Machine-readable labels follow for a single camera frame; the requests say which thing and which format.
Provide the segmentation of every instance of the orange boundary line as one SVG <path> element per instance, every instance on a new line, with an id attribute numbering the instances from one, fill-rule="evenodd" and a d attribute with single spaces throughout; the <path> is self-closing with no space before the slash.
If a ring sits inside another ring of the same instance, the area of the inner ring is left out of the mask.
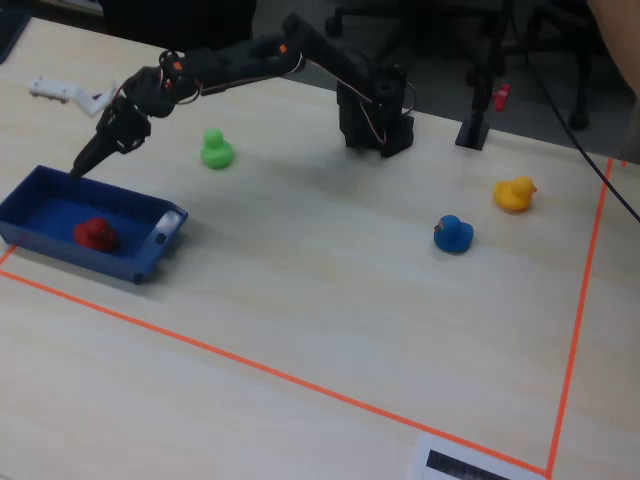
<path id="1" fill-rule="evenodd" d="M 196 340 L 194 338 L 191 337 L 187 337 L 186 335 L 182 335 L 180 333 L 176 333 L 173 332 L 171 330 L 167 330 L 166 328 L 162 328 L 162 327 L 158 327 L 156 325 L 153 325 L 151 323 L 145 322 L 143 320 L 134 318 L 134 317 L 130 317 L 129 315 L 124 315 L 122 313 L 116 312 L 115 310 L 111 310 L 109 308 L 106 307 L 102 307 L 100 305 L 96 305 L 95 303 L 91 303 L 88 302 L 87 300 L 83 300 L 81 298 L 78 297 L 74 297 L 73 295 L 70 295 L 68 293 L 62 292 L 60 290 L 56 290 L 55 288 L 51 288 L 48 287 L 46 285 L 43 285 L 41 283 L 38 282 L 34 282 L 32 280 L 29 280 L 27 278 L 23 278 L 20 277 L 18 275 L 15 275 L 13 273 L 9 273 L 6 271 L 0 271 L 0 276 L 8 278 L 10 280 L 14 280 L 16 282 L 22 283 L 24 285 L 29 285 L 31 287 L 37 288 L 39 290 L 45 291 L 47 293 L 51 293 L 53 295 L 56 295 L 60 298 L 64 298 L 66 300 L 69 300 L 71 302 L 77 303 L 78 305 L 82 305 L 84 307 L 87 308 L 91 308 L 92 310 L 104 313 L 106 315 L 110 315 L 114 318 L 117 318 L 119 320 L 123 320 L 125 322 L 128 323 L 132 323 L 133 325 L 137 325 L 138 327 L 142 327 L 145 328 L 147 330 L 150 330 L 152 332 L 155 333 L 159 333 L 160 335 L 165 335 L 167 337 L 173 338 L 174 340 L 178 340 L 180 342 L 184 342 L 187 343 L 189 345 L 192 345 L 194 347 L 197 348 L 201 348 L 203 350 L 206 350 L 208 352 L 211 353 L 215 353 L 216 355 L 220 355 L 222 357 L 225 357 L 229 360 L 232 360 L 234 362 L 237 363 L 241 363 L 243 365 L 246 365 L 248 367 L 254 368 L 256 370 L 260 370 L 261 372 L 267 373 L 269 375 L 273 375 L 275 377 L 278 377 L 282 380 L 286 380 L 287 382 L 291 382 L 294 383 L 296 385 L 299 385 L 301 387 L 307 388 L 309 390 L 313 390 L 314 392 L 318 392 L 321 393 L 323 395 L 326 395 L 328 397 L 334 398 L 336 400 L 339 400 L 341 402 L 347 403 L 349 405 L 352 405 L 354 407 L 357 408 L 361 408 L 363 410 L 366 410 L 368 412 L 374 413 L 376 415 L 380 415 L 381 417 L 385 417 L 388 418 L 390 420 L 394 420 L 398 423 L 402 423 L 404 425 L 407 425 L 409 427 L 413 427 L 416 428 L 418 430 L 422 430 L 423 432 L 427 432 L 430 433 L 432 435 L 436 435 L 438 437 L 444 438 L 446 440 L 450 440 L 454 443 L 457 443 L 459 445 L 463 445 L 465 447 L 471 448 L 473 450 L 476 450 L 478 452 L 484 453 L 486 455 L 495 457 L 499 460 L 503 460 L 507 463 L 510 463 L 512 465 L 515 465 L 517 467 L 523 468 L 525 470 L 528 470 L 530 472 L 536 473 L 538 475 L 544 475 L 545 470 L 543 468 L 540 467 L 535 467 L 533 465 L 530 465 L 526 462 L 523 462 L 522 460 L 518 460 L 517 458 L 511 457 L 509 455 L 506 455 L 504 453 L 498 452 L 496 450 L 492 450 L 490 448 L 484 447 L 482 445 L 479 445 L 477 443 L 474 442 L 470 442 L 468 440 L 465 440 L 463 438 L 457 437 L 455 435 L 451 435 L 450 433 L 446 433 L 442 430 L 437 430 L 435 428 L 429 427 L 427 425 L 424 425 L 422 423 L 410 420 L 408 418 L 402 417 L 400 415 L 396 415 L 395 413 L 391 413 L 387 410 L 383 410 L 381 408 L 378 407 L 374 407 L 373 405 L 369 405 L 368 403 L 365 402 L 361 402 L 360 400 L 356 400 L 354 398 L 351 397 L 347 397 L 346 395 L 342 395 L 341 393 L 338 392 L 334 392 L 333 390 L 329 390 L 328 388 L 324 388 L 321 387 L 319 385 L 315 385 L 311 382 L 307 382 L 306 380 L 302 380 L 301 378 L 298 377 L 294 377 L 293 375 L 289 375 L 288 373 L 284 373 L 281 372 L 280 370 L 276 370 L 275 368 L 271 368 L 267 365 L 263 365 L 261 363 L 255 362 L 253 360 L 249 360 L 248 358 L 245 357 L 241 357 L 240 355 L 236 355 L 235 353 L 231 353 L 228 352 L 226 350 L 222 350 L 221 348 L 218 347 L 214 347 L 212 345 L 209 345 L 207 343 L 201 342 L 200 340 Z"/>
<path id="2" fill-rule="evenodd" d="M 613 168 L 613 158 L 607 163 L 605 177 L 607 180 L 611 176 Z M 553 467 L 556 463 L 558 455 L 558 446 L 560 444 L 560 435 L 562 434 L 562 424 L 564 415 L 567 410 L 567 402 L 569 400 L 569 390 L 571 388 L 571 379 L 573 377 L 573 367 L 576 363 L 576 354 L 578 353 L 578 342 L 580 341 L 580 330 L 582 329 L 582 318 L 584 316 L 584 307 L 587 302 L 587 294 L 589 292 L 589 280 L 591 278 L 591 267 L 593 266 L 593 257 L 596 252 L 596 243 L 598 242 L 598 233 L 600 231 L 600 222 L 602 220 L 602 211 L 604 202 L 607 198 L 607 186 L 603 183 L 600 189 L 600 199 L 598 200 L 598 208 L 596 209 L 596 218 L 593 221 L 593 230 L 591 232 L 591 241 L 589 242 L 589 251 L 587 253 L 587 263 L 584 267 L 584 275 L 582 277 L 582 287 L 580 289 L 580 300 L 576 311 L 576 322 L 573 326 L 573 337 L 571 338 L 571 348 L 569 349 L 569 362 L 567 363 L 567 371 L 564 375 L 564 384 L 562 385 L 562 395 L 560 396 L 560 405 L 558 406 L 558 416 L 556 417 L 556 425 L 553 430 L 553 438 L 551 440 L 551 450 L 547 461 L 547 470 L 545 478 L 551 480 L 553 476 Z"/>
<path id="3" fill-rule="evenodd" d="M 9 250 L 4 252 L 4 255 L 0 257 L 0 265 L 2 265 L 5 262 L 5 260 L 9 258 L 13 252 L 16 251 L 16 248 L 18 248 L 16 245 L 12 245 L 11 248 L 9 248 Z"/>
<path id="4" fill-rule="evenodd" d="M 623 161 L 622 162 L 622 166 L 626 167 L 627 166 L 627 162 Z M 607 169 L 605 172 L 605 176 L 607 179 L 610 178 L 611 176 L 611 170 L 613 168 L 613 158 L 609 158 L 609 161 L 607 163 Z M 375 407 L 373 405 L 370 405 L 368 403 L 362 402 L 360 400 L 356 400 L 354 398 L 351 397 L 347 397 L 346 395 L 342 395 L 338 392 L 334 392 L 333 390 L 329 390 L 327 388 L 321 387 L 319 385 L 313 384 L 311 382 L 307 382 L 306 380 L 302 380 L 301 378 L 298 377 L 294 377 L 293 375 L 289 375 L 288 373 L 284 373 L 280 370 L 276 370 L 275 368 L 271 368 L 267 365 L 263 365 L 261 363 L 255 362 L 253 360 L 249 360 L 248 358 L 245 357 L 241 357 L 240 355 L 236 355 L 235 353 L 231 353 L 228 352 L 226 350 L 223 350 L 221 348 L 218 347 L 214 347 L 213 345 L 209 345 L 207 343 L 201 342 L 199 340 L 196 340 L 194 338 L 191 337 L 187 337 L 185 335 L 182 335 L 180 333 L 176 333 L 173 332 L 171 330 L 167 330 L 165 328 L 162 327 L 158 327 L 156 325 L 153 325 L 151 323 L 145 322 L 143 320 L 131 317 L 129 315 L 125 315 L 119 312 L 116 312 L 115 310 L 111 310 L 109 308 L 106 307 L 102 307 L 100 305 L 97 305 L 95 303 L 91 303 L 87 300 L 83 300 L 81 298 L 75 297 L 73 295 L 70 295 L 68 293 L 62 292 L 60 290 L 56 290 L 54 288 L 48 287 L 46 285 L 43 285 L 41 283 L 38 282 L 34 282 L 32 280 L 29 280 L 27 278 L 23 278 L 20 277 L 18 275 L 15 275 L 13 273 L 9 273 L 7 271 L 3 271 L 0 270 L 0 276 L 8 278 L 10 280 L 14 280 L 16 282 L 22 283 L 24 285 L 28 285 L 34 288 L 37 288 L 39 290 L 42 290 L 44 292 L 50 293 L 52 295 L 56 295 L 60 298 L 64 298 L 66 300 L 69 300 L 73 303 L 76 303 L 78 305 L 82 305 L 84 307 L 87 308 L 91 308 L 92 310 L 104 313 L 106 315 L 112 316 L 114 318 L 117 318 L 119 320 L 123 320 L 125 322 L 131 323 L 133 325 L 137 325 L 139 327 L 145 328 L 147 330 L 153 331 L 155 333 L 159 333 L 160 335 L 165 335 L 167 337 L 173 338 L 175 340 L 178 340 L 180 342 L 183 343 L 187 343 L 189 345 L 192 345 L 194 347 L 197 348 L 201 348 L 203 350 L 206 350 L 208 352 L 214 353 L 216 355 L 220 355 L 222 357 L 225 357 L 229 360 L 232 360 L 234 362 L 237 363 L 241 363 L 243 365 L 246 365 L 248 367 L 254 368 L 256 370 L 260 370 L 261 372 L 267 373 L 269 375 L 273 375 L 275 377 L 278 377 L 282 380 L 294 383 L 296 385 L 299 385 L 303 388 L 307 388 L 309 390 L 313 390 L 315 392 L 321 393 L 323 395 L 326 395 L 328 397 L 334 398 L 336 400 L 339 400 L 341 402 L 347 403 L 349 405 L 352 405 L 354 407 L 357 408 L 361 408 L 363 410 L 366 410 L 368 412 L 371 412 L 373 414 L 388 418 L 390 420 L 396 421 L 398 423 L 402 423 L 404 425 L 407 425 L 409 427 L 415 428 L 417 430 L 421 430 L 423 432 L 427 432 L 430 433 L 432 435 L 436 435 L 438 437 L 444 438 L 446 440 L 452 441 L 454 443 L 457 443 L 459 445 L 471 448 L 473 450 L 476 450 L 478 452 L 484 453 L 486 455 L 492 456 L 494 458 L 497 458 L 499 460 L 503 460 L 507 463 L 510 463 L 512 465 L 515 465 L 517 467 L 523 468 L 525 470 L 528 470 L 530 472 L 533 472 L 535 474 L 538 475 L 542 475 L 545 477 L 545 479 L 547 480 L 551 480 L 552 476 L 553 476 L 553 468 L 555 467 L 555 462 L 556 462 L 556 457 L 558 454 L 558 447 L 559 447 L 559 443 L 560 443 L 560 436 L 562 434 L 562 426 L 563 426 L 563 422 L 564 422 L 564 416 L 566 413 L 566 409 L 567 409 L 567 403 L 568 403 L 568 399 L 569 399 L 569 391 L 570 391 L 570 387 L 571 387 L 571 380 L 573 377 L 573 369 L 575 366 L 575 362 L 576 362 L 576 355 L 578 352 L 578 343 L 580 340 L 580 331 L 582 329 L 582 320 L 583 320 L 583 316 L 584 316 L 584 308 L 585 308 L 585 304 L 586 304 L 586 300 L 587 300 L 587 294 L 589 291 L 589 280 L 591 278 L 591 269 L 593 266 L 593 258 L 595 255 L 595 250 L 596 250 L 596 244 L 597 244 L 597 240 L 598 240 L 598 234 L 600 231 L 600 223 L 602 220 L 602 212 L 604 209 L 604 203 L 605 203 L 605 199 L 607 196 L 607 187 L 606 185 L 603 183 L 602 184 L 602 188 L 600 190 L 600 198 L 598 200 L 598 207 L 596 209 L 596 216 L 595 216 L 595 220 L 594 220 L 594 224 L 593 224 L 593 230 L 591 232 L 591 240 L 589 243 L 589 250 L 587 253 L 587 260 L 586 260 L 586 264 L 585 264 L 585 269 L 584 269 L 584 275 L 582 278 L 582 286 L 580 289 L 580 299 L 578 302 L 578 308 L 576 311 L 576 321 L 574 323 L 574 327 L 573 327 L 573 336 L 571 338 L 571 347 L 569 349 L 569 361 L 567 364 L 567 369 L 565 372 L 565 377 L 564 377 L 564 383 L 562 386 L 562 394 L 560 396 L 560 405 L 558 406 L 558 414 L 556 417 L 556 423 L 555 423 L 555 427 L 554 427 L 554 432 L 553 432 L 553 438 L 551 441 L 551 449 L 549 452 L 549 458 L 547 461 L 547 468 L 542 469 L 540 467 L 535 467 L 533 465 L 530 465 L 522 460 L 518 460 L 515 457 L 511 457 L 509 455 L 506 455 L 504 453 L 498 452 L 497 450 L 492 450 L 488 447 L 484 447 L 480 444 L 465 440 L 463 438 L 457 437 L 455 435 L 452 435 L 450 433 L 444 432 L 442 430 L 438 430 L 432 427 L 429 427 L 427 425 L 424 425 L 422 423 L 416 422 L 414 420 L 410 420 L 408 418 L 402 417 L 400 415 L 397 415 L 395 413 L 389 412 L 387 410 L 383 410 L 381 408 Z M 9 250 L 7 250 L 4 255 L 2 255 L 2 257 L 0 257 L 0 265 L 2 265 L 7 258 L 9 258 L 11 256 L 11 254 L 13 254 L 13 252 L 15 252 L 17 246 L 13 245 L 11 248 L 9 248 Z"/>

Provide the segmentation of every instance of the blue rubber duck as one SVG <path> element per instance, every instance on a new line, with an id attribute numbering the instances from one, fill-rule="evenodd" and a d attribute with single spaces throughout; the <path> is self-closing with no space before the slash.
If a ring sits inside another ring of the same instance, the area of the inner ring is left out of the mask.
<path id="1" fill-rule="evenodd" d="M 433 239 L 441 250 L 463 253 L 469 250 L 473 240 L 473 227 L 461 222 L 455 215 L 445 215 L 435 226 Z"/>

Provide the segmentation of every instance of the rubber duck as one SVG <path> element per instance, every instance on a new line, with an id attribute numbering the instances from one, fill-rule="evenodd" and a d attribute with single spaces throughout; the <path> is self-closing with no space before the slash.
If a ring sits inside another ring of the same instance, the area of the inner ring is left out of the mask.
<path id="1" fill-rule="evenodd" d="M 200 150 L 200 159 L 207 167 L 214 170 L 227 168 L 233 160 L 233 148 L 225 141 L 222 132 L 210 128 L 204 132 L 204 146 Z"/>
<path id="2" fill-rule="evenodd" d="M 83 247 L 112 252 L 119 246 L 116 231 L 104 218 L 92 218 L 73 229 L 73 240 Z"/>
<path id="3" fill-rule="evenodd" d="M 531 206 L 538 189 L 529 177 L 518 177 L 510 182 L 498 182 L 493 189 L 496 203 L 510 212 L 524 212 Z"/>
<path id="4" fill-rule="evenodd" d="M 471 246 L 473 227 L 461 222 L 455 215 L 442 217 L 433 230 L 436 245 L 445 252 L 463 253 Z"/>

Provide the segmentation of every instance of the blue plastic bin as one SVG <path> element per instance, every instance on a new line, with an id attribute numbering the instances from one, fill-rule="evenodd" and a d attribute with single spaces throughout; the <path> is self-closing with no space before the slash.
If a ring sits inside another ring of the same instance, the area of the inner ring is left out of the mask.
<path id="1" fill-rule="evenodd" d="M 120 247 L 99 252 L 73 240 L 73 229 L 102 217 Z M 0 204 L 5 242 L 133 283 L 149 277 L 187 219 L 173 203 L 38 166 Z"/>

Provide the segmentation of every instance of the black chair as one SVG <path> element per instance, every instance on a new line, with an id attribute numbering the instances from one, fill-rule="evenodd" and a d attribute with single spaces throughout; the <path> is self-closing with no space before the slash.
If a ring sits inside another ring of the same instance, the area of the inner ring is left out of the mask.
<path id="1" fill-rule="evenodd" d="M 387 58 L 408 37 L 420 34 L 429 18 L 477 18 L 480 20 L 480 33 L 486 37 L 493 35 L 497 26 L 498 8 L 485 8 L 476 6 L 456 5 L 455 0 L 400 0 L 396 6 L 371 7 L 371 8 L 336 8 L 333 16 L 325 21 L 325 32 L 329 37 L 342 35 L 343 18 L 347 16 L 370 18 L 395 18 L 401 19 L 401 25 L 384 42 L 380 50 L 374 55 L 373 61 L 379 63 Z M 473 55 L 464 46 L 458 45 L 461 52 L 474 64 L 484 60 L 473 58 Z"/>
<path id="2" fill-rule="evenodd" d="M 559 35 L 540 38 L 540 30 L 546 22 Z M 502 60 L 508 55 L 522 55 L 524 50 L 535 52 L 574 52 L 578 65 L 578 88 L 575 109 L 569 115 L 573 130 L 585 130 L 589 126 L 587 114 L 587 88 L 591 78 L 594 55 L 608 56 L 598 25 L 586 0 L 552 0 L 548 6 L 534 9 L 529 17 L 523 45 L 512 44 L 502 48 Z"/>
<path id="3" fill-rule="evenodd" d="M 256 0 L 99 0 L 110 35 L 184 52 L 251 38 Z"/>

